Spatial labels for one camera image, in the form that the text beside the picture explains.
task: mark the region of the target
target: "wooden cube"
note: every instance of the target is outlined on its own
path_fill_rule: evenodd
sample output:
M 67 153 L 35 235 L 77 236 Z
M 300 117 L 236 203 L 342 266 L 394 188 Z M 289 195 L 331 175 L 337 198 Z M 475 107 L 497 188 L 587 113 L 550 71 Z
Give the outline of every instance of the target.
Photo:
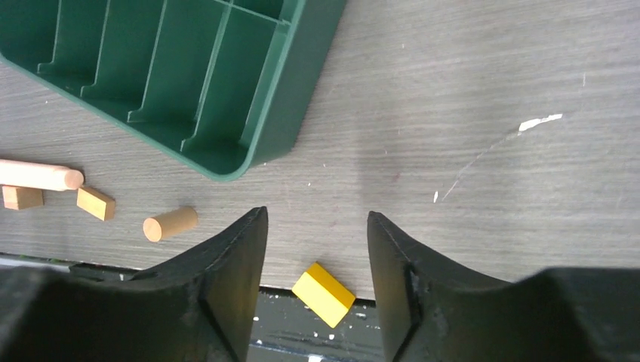
M 115 200 L 91 187 L 78 189 L 78 207 L 102 221 L 113 219 Z
M 12 210 L 24 210 L 45 204 L 41 189 L 27 187 L 2 186 L 2 198 L 5 207 Z
M 331 328 L 355 301 L 355 296 L 317 262 L 302 274 L 292 291 Z

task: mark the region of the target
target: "gray wooden table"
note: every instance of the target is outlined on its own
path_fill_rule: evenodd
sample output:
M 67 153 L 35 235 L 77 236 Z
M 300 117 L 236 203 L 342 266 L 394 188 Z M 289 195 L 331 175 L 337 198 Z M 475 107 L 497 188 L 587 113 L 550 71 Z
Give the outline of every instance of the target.
M 110 222 L 74 192 L 0 210 L 0 250 L 145 268 L 266 205 L 277 287 L 318 260 L 372 297 L 369 210 L 498 278 L 640 267 L 639 29 L 633 0 L 351 0 L 295 149 L 233 183 L 0 65 L 0 158 L 78 167 L 117 200 Z M 149 243 L 142 221 L 180 205 L 199 227 Z

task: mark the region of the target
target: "table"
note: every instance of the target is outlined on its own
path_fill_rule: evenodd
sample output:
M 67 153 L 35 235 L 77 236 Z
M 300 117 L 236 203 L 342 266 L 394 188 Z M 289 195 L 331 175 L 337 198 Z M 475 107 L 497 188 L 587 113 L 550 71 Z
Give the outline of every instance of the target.
M 317 260 L 373 298 L 369 210 L 510 281 L 640 267 L 637 29 L 632 0 L 351 0 L 295 148 L 232 183 L 0 65 L 0 158 L 77 167 L 117 200 L 109 222 L 74 192 L 0 210 L 0 250 L 146 268 L 266 205 L 262 284 L 275 287 Z M 181 205 L 198 228 L 149 243 L 143 220 Z

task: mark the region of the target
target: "yellow rectangular block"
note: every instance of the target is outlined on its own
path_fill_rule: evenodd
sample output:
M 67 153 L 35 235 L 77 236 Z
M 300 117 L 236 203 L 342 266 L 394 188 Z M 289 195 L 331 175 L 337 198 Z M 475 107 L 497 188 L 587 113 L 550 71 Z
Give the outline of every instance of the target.
M 77 205 L 103 221 L 113 219 L 115 214 L 115 200 L 91 187 L 78 189 Z
M 5 207 L 12 210 L 24 210 L 45 204 L 41 189 L 27 187 L 2 186 L 2 199 L 5 201 Z
M 292 291 L 331 328 L 338 325 L 355 301 L 353 293 L 317 262 L 302 274 Z

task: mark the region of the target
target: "wooden surface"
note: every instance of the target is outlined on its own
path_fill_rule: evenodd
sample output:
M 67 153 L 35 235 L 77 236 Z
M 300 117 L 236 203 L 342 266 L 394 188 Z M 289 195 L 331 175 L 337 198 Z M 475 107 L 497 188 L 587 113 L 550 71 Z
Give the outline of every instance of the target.
M 633 0 L 351 0 L 295 149 L 233 183 L 1 65 L 0 158 L 82 169 L 118 209 L 101 222 L 46 192 L 0 210 L 0 250 L 145 268 L 266 205 L 262 284 L 277 287 L 318 260 L 372 297 L 369 210 L 498 278 L 640 267 L 638 29 Z M 183 205 L 197 228 L 144 238 L 145 218 Z

